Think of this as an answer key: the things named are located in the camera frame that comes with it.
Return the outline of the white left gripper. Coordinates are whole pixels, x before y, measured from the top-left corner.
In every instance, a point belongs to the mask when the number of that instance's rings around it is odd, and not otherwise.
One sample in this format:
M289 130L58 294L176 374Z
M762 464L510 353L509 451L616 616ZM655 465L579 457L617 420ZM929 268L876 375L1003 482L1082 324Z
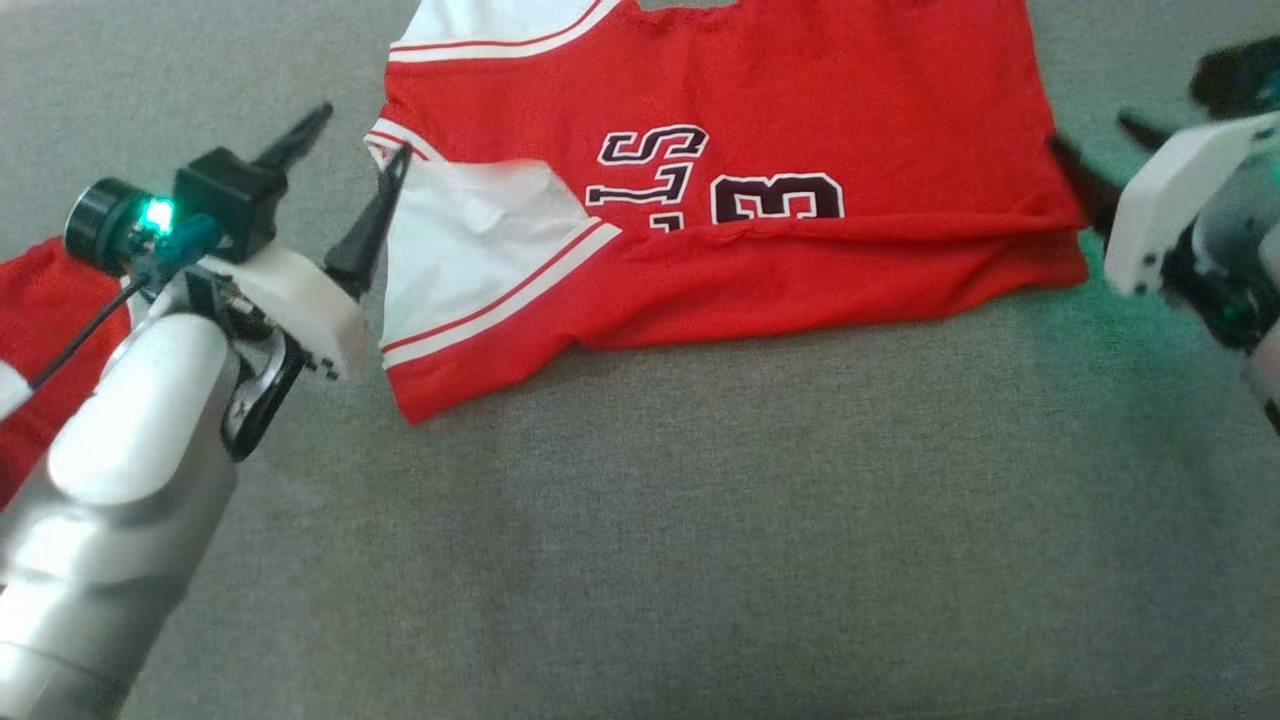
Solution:
M332 119L334 106L320 102L255 159L269 170L289 170L306 158ZM413 150L402 143L380 170L378 190L323 259L270 243L246 263L206 256L198 264L230 281L234 291L266 319L294 338L317 368L351 380L369 364L369 333L360 301L371 288L387 246Z

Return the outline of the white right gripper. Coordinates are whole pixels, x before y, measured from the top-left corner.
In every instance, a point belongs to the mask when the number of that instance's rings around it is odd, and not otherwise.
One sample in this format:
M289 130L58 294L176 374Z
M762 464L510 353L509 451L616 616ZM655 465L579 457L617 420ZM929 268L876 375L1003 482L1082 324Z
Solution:
M1124 133L1151 158L1121 187L1065 135L1048 140L1092 228L1108 240L1103 275L1121 296L1172 283L1166 265L1183 237L1196 270L1239 275L1277 225L1277 113L1180 129L1119 110Z

